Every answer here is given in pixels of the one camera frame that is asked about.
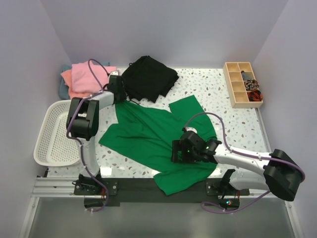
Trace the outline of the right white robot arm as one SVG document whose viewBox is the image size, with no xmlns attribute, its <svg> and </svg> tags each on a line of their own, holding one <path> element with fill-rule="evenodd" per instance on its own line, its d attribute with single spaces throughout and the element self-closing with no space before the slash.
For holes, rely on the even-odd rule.
<svg viewBox="0 0 317 238">
<path fill-rule="evenodd" d="M 282 150 L 261 153 L 237 149 L 218 140 L 205 141 L 193 131 L 184 132 L 180 139 L 172 142 L 171 161 L 233 166 L 220 183 L 222 192 L 227 195 L 237 190 L 258 189 L 282 200 L 294 201 L 305 179 L 301 168 Z"/>
</svg>

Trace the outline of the pink folded t shirt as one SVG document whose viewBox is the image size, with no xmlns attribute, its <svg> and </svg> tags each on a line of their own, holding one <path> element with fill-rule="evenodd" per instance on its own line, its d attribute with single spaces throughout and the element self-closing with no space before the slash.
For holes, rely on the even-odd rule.
<svg viewBox="0 0 317 238">
<path fill-rule="evenodd" d="M 91 64 L 91 69 L 100 83 L 91 73 L 88 62 L 72 65 L 72 89 L 76 93 L 98 93 L 109 82 L 108 74 L 102 66 Z"/>
</svg>

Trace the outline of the green t shirt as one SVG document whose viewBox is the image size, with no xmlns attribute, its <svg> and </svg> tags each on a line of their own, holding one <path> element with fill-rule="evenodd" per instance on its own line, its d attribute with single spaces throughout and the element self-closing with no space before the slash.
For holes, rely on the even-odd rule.
<svg viewBox="0 0 317 238">
<path fill-rule="evenodd" d="M 133 103 L 115 106 L 118 122 L 112 124 L 99 143 L 127 158 L 158 171 L 154 176 L 157 186 L 172 195 L 205 180 L 216 164 L 193 164 L 171 161 L 172 142 L 178 140 L 182 127 L 188 122 L 204 140 L 216 139 L 210 118 L 201 115 L 204 110 L 195 96 L 189 96 L 169 104 L 169 110 L 146 108 Z"/>
</svg>

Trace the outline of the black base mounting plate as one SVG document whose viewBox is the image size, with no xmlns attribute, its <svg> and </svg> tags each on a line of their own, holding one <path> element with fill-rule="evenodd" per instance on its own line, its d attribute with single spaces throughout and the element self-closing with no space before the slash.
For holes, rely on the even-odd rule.
<svg viewBox="0 0 317 238">
<path fill-rule="evenodd" d="M 219 198 L 239 195 L 247 196 L 249 190 L 237 191 L 233 188 L 221 187 L 220 178 L 208 178 L 195 183 L 188 189 L 172 194 L 165 193 L 156 185 L 153 178 L 102 178 L 97 180 L 82 175 L 72 182 L 74 195 L 84 196 L 85 208 L 119 206 L 121 203 L 201 203 L 210 201 L 218 203 Z"/>
</svg>

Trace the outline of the black folded garment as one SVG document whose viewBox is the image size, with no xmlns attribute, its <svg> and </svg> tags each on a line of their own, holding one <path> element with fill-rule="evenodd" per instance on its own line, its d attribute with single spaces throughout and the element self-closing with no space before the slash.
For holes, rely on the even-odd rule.
<svg viewBox="0 0 317 238">
<path fill-rule="evenodd" d="M 142 56 L 123 72 L 126 92 L 131 99 L 143 98 L 156 102 L 159 96 L 166 96 L 178 80 L 178 73 L 153 59 Z"/>
</svg>

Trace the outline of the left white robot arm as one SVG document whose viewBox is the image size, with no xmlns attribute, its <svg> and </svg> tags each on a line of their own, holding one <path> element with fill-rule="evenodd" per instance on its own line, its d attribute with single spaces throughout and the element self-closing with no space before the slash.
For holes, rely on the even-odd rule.
<svg viewBox="0 0 317 238">
<path fill-rule="evenodd" d="M 89 178 L 85 189 L 98 194 L 103 188 L 100 166 L 96 158 L 95 136 L 99 130 L 99 113 L 105 107 L 126 101 L 125 80 L 122 76 L 111 75 L 109 83 L 96 94 L 84 98 L 75 97 L 71 104 L 66 122 L 66 136 L 75 141 L 79 158 L 83 165 L 80 175 Z"/>
</svg>

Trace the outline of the black white patterned sock roll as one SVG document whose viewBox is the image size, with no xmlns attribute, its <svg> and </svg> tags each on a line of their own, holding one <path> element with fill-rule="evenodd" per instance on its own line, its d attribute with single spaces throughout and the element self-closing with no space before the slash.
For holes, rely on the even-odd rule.
<svg viewBox="0 0 317 238">
<path fill-rule="evenodd" d="M 247 91 L 258 90 L 259 83 L 255 79 L 244 81 L 244 85 Z"/>
</svg>

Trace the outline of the grey rolled sock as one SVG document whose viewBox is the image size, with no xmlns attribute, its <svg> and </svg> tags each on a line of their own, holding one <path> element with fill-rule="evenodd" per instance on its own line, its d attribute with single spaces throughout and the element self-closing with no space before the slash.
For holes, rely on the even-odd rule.
<svg viewBox="0 0 317 238">
<path fill-rule="evenodd" d="M 248 80 L 253 80 L 253 74 L 252 72 L 245 72 L 245 71 L 241 71 L 241 75 L 244 81 L 248 81 Z"/>
</svg>

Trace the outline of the orange black sock roll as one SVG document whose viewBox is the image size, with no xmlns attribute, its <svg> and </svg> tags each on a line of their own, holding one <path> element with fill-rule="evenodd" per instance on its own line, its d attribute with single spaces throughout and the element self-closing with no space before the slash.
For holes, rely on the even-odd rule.
<svg viewBox="0 0 317 238">
<path fill-rule="evenodd" d="M 263 95 L 258 89 L 249 91 L 247 94 L 250 102 L 261 102 L 263 100 Z"/>
</svg>

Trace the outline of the white perforated laundry basket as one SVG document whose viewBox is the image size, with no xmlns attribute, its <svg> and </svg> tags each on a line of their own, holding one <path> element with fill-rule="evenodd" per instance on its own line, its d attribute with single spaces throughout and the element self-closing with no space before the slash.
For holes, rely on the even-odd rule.
<svg viewBox="0 0 317 238">
<path fill-rule="evenodd" d="M 70 100 L 53 103 L 46 111 L 34 149 L 34 160 L 47 167 L 64 167 L 80 163 L 74 140 L 66 136 Z"/>
</svg>

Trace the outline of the salmon folded t shirt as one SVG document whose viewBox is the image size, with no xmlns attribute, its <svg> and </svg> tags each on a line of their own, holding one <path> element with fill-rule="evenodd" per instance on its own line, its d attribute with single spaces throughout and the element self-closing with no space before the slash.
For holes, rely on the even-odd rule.
<svg viewBox="0 0 317 238">
<path fill-rule="evenodd" d="M 66 92 L 67 92 L 68 96 L 70 97 L 70 99 L 75 98 L 75 97 L 85 98 L 85 97 L 90 96 L 91 93 L 87 93 L 87 92 L 86 93 L 76 93 L 73 91 L 73 89 L 72 89 L 72 74 L 71 73 L 72 73 L 72 70 L 69 69 L 69 70 L 66 70 L 60 74 L 61 79 L 62 79 L 61 85 L 68 87 L 68 89 L 66 89 Z"/>
</svg>

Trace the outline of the wooden compartment organizer box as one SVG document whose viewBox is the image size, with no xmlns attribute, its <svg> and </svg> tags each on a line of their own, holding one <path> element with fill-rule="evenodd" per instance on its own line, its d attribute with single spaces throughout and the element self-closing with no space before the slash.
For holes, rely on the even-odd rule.
<svg viewBox="0 0 317 238">
<path fill-rule="evenodd" d="M 250 62 L 225 62 L 223 73 L 229 93 L 230 102 L 233 108 L 259 108 L 261 102 L 250 102 L 248 92 L 244 85 L 244 80 L 241 71 L 252 72 L 254 79 L 255 75 Z"/>
</svg>

